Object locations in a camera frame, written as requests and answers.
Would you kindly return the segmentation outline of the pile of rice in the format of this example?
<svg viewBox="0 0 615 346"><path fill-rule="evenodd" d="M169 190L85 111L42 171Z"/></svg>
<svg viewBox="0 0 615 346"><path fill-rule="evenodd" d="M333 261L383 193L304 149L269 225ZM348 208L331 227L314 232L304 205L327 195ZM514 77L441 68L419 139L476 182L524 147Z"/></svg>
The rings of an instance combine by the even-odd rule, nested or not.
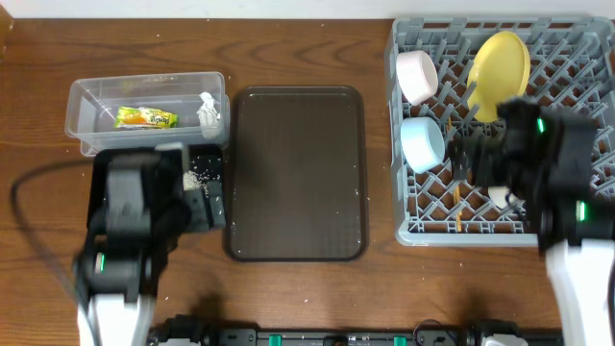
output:
<svg viewBox="0 0 615 346"><path fill-rule="evenodd" d="M184 173L184 189L192 186L204 186L207 182L222 182L223 161L215 155L192 157L188 170Z"/></svg>

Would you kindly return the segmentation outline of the pale green cup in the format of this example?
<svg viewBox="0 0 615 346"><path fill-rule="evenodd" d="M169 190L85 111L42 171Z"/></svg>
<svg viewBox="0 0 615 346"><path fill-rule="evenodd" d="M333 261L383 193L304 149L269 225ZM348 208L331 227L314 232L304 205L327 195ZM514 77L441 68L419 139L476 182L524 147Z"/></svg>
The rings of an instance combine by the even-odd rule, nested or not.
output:
<svg viewBox="0 0 615 346"><path fill-rule="evenodd" d="M494 205L501 210L518 200L517 196L506 186L490 186L488 188L488 195Z"/></svg>

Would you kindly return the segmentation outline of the light blue bowl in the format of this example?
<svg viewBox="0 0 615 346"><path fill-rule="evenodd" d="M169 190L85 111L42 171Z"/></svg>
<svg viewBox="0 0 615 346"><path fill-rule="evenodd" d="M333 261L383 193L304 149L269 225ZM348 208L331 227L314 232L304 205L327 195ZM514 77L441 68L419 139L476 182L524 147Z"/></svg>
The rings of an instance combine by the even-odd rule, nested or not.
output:
<svg viewBox="0 0 615 346"><path fill-rule="evenodd" d="M441 164L446 146L439 126L429 117L411 117L402 122L401 143L409 167L422 174Z"/></svg>

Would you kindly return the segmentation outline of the yellow plate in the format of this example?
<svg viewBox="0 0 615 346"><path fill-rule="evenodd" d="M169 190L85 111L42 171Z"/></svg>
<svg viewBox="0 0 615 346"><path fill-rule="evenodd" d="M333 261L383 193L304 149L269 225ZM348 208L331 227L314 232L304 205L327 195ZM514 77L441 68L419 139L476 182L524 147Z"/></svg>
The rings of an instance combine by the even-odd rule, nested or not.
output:
<svg viewBox="0 0 615 346"><path fill-rule="evenodd" d="M525 93L529 71L528 47L516 34L502 31L491 36L475 55L467 77L467 85L475 86L467 100L470 110L478 108L474 118L497 121L497 106Z"/></svg>

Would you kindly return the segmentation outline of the yellow green snack wrapper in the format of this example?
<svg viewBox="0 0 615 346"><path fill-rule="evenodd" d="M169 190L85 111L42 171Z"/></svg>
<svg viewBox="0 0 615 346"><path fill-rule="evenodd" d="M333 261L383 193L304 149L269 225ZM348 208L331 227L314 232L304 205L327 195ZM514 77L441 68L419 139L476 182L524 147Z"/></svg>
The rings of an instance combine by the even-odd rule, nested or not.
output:
<svg viewBox="0 0 615 346"><path fill-rule="evenodd" d="M115 117L115 128L169 129L177 125L178 115L168 111L140 107L120 107Z"/></svg>

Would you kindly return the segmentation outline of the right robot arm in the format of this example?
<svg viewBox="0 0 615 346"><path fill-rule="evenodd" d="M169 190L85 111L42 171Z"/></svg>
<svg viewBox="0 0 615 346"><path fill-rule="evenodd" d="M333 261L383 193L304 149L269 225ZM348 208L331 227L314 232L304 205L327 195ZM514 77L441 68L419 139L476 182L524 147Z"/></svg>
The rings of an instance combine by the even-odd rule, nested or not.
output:
<svg viewBox="0 0 615 346"><path fill-rule="evenodd" d="M497 107L501 138L458 138L447 148L453 177L505 186L525 204L568 345L614 342L614 204L590 187L595 124L566 108L523 98Z"/></svg>

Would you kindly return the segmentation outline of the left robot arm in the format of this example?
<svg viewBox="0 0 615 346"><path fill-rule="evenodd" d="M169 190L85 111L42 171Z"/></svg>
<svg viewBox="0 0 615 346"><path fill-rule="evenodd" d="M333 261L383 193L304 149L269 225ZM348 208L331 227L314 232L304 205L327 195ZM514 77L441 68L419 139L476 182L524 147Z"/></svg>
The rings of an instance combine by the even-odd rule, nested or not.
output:
<svg viewBox="0 0 615 346"><path fill-rule="evenodd" d="M218 344L219 332L194 317L151 325L160 277L180 237L226 225L223 165L215 145L95 156L86 239L73 265L81 344Z"/></svg>

